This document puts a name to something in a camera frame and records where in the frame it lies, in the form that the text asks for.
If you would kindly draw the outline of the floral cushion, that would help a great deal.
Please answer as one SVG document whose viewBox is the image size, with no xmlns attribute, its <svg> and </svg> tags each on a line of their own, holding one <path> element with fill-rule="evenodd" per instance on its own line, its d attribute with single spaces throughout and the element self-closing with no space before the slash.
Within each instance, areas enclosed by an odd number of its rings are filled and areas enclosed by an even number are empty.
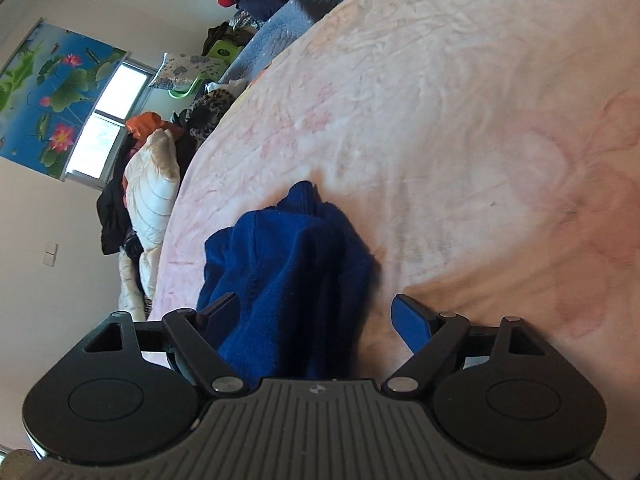
<svg viewBox="0 0 640 480">
<path fill-rule="evenodd" d="M 198 64 L 206 63 L 205 56 L 175 54 L 165 52 L 160 68 L 149 83 L 152 89 L 170 90 L 175 86 L 181 86 L 189 77 L 195 75 Z"/>
</svg>

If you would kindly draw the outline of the leopard print garment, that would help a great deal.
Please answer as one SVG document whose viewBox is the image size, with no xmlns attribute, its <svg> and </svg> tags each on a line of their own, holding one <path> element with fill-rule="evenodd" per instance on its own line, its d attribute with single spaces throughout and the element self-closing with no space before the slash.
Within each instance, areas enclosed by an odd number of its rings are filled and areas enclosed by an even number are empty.
<svg viewBox="0 0 640 480">
<path fill-rule="evenodd" d="M 216 89 L 195 100 L 186 110 L 186 132 L 201 146 L 235 101 L 228 90 Z"/>
</svg>

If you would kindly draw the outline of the green plastic chair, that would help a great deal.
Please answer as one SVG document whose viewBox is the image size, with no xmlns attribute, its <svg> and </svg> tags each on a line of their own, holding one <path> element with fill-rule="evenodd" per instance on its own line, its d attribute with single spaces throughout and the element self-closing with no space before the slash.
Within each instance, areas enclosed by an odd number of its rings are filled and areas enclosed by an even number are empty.
<svg viewBox="0 0 640 480">
<path fill-rule="evenodd" d="M 170 89 L 169 95 L 176 100 L 194 96 L 206 80 L 217 81 L 242 50 L 242 46 L 231 41 L 217 40 L 205 55 L 207 62 L 198 64 L 195 75 L 189 77 L 181 86 Z"/>
</svg>

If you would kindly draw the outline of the window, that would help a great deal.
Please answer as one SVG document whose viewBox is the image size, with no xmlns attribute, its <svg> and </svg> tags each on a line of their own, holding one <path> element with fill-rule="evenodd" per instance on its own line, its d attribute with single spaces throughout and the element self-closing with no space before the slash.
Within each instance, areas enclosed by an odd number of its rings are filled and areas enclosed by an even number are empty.
<svg viewBox="0 0 640 480">
<path fill-rule="evenodd" d="M 108 80 L 66 162 L 64 178 L 103 188 L 127 136 L 125 122 L 149 97 L 152 68 L 126 58 Z"/>
</svg>

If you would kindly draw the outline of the light blue blanket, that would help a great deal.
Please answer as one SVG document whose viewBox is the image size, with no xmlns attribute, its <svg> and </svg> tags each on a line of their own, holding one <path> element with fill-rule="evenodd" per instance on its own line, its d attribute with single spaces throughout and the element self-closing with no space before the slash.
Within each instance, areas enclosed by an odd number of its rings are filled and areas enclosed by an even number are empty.
<svg viewBox="0 0 640 480">
<path fill-rule="evenodd" d="M 344 0 L 290 0 L 265 22 L 218 80 L 254 80 L 279 54 Z"/>
</svg>

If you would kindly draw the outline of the blue knit sweater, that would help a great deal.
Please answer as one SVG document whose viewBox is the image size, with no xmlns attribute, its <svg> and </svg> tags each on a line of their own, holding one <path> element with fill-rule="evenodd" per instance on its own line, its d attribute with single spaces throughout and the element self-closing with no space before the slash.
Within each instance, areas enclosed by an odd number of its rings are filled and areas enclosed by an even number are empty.
<svg viewBox="0 0 640 480">
<path fill-rule="evenodd" d="M 378 264 L 347 217 L 308 181 L 204 244 L 202 336 L 252 387 L 265 378 L 346 379 Z"/>
</svg>

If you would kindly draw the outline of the black jacket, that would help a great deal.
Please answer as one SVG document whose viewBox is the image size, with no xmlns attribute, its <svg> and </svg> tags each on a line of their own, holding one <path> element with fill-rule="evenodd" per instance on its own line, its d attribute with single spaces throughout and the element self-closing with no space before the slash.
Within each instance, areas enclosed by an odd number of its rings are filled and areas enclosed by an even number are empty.
<svg viewBox="0 0 640 480">
<path fill-rule="evenodd" d="M 122 186 L 122 178 L 136 144 L 137 140 L 131 133 L 128 133 L 117 152 L 110 180 L 96 200 L 96 213 L 101 225 L 101 250 L 104 256 L 119 252 L 127 232 L 131 228 L 130 217 L 124 201 L 125 191 Z"/>
</svg>

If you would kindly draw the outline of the orange garment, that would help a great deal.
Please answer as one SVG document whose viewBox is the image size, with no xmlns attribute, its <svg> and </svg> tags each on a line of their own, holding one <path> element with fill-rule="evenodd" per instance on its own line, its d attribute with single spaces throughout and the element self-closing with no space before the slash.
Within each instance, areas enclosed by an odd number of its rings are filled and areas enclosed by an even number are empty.
<svg viewBox="0 0 640 480">
<path fill-rule="evenodd" d="M 142 148 L 146 139 L 156 130 L 169 131 L 175 141 L 184 135 L 183 128 L 173 122 L 165 122 L 159 114 L 154 112 L 144 112 L 129 118 L 125 122 L 125 127 L 136 139 L 136 148 Z"/>
</svg>

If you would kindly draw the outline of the white wall switch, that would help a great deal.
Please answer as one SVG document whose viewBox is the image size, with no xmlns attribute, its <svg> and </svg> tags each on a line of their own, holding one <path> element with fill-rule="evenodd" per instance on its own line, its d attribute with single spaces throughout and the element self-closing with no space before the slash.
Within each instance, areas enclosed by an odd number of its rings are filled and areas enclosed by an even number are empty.
<svg viewBox="0 0 640 480">
<path fill-rule="evenodd" d="M 58 243 L 47 242 L 44 248 L 42 262 L 45 266 L 53 268 L 55 266 L 56 256 L 58 255 Z"/>
</svg>

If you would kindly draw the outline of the pink bed sheet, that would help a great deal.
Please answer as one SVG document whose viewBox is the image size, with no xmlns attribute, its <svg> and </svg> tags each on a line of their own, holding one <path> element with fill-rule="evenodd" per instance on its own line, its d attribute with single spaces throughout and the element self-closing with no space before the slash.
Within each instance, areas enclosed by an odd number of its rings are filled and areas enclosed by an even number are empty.
<svg viewBox="0 0 640 480">
<path fill-rule="evenodd" d="M 303 180 L 381 267 L 359 376 L 408 359 L 400 292 L 519 316 L 604 397 L 599 467 L 638 474 L 639 0 L 345 0 L 196 153 L 153 318 L 195 306 L 213 233 Z"/>
</svg>

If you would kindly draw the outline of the white script-print quilt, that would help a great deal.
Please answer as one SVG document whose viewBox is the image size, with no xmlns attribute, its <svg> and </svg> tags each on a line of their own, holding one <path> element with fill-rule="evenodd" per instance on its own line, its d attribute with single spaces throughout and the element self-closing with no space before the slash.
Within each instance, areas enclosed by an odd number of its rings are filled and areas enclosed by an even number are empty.
<svg viewBox="0 0 640 480">
<path fill-rule="evenodd" d="M 123 249 L 118 254 L 118 273 L 120 278 L 118 310 L 128 312 L 134 322 L 145 322 L 148 319 L 148 311 L 143 292 L 138 285 L 137 268 Z"/>
</svg>

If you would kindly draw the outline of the lotus print roller blind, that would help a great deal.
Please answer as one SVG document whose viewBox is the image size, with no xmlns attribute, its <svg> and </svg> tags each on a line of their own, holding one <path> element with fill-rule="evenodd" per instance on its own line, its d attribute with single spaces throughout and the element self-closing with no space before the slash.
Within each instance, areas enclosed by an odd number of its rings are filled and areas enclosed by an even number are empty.
<svg viewBox="0 0 640 480">
<path fill-rule="evenodd" d="M 56 180 L 126 52 L 40 20 L 1 70 L 1 156 Z"/>
</svg>

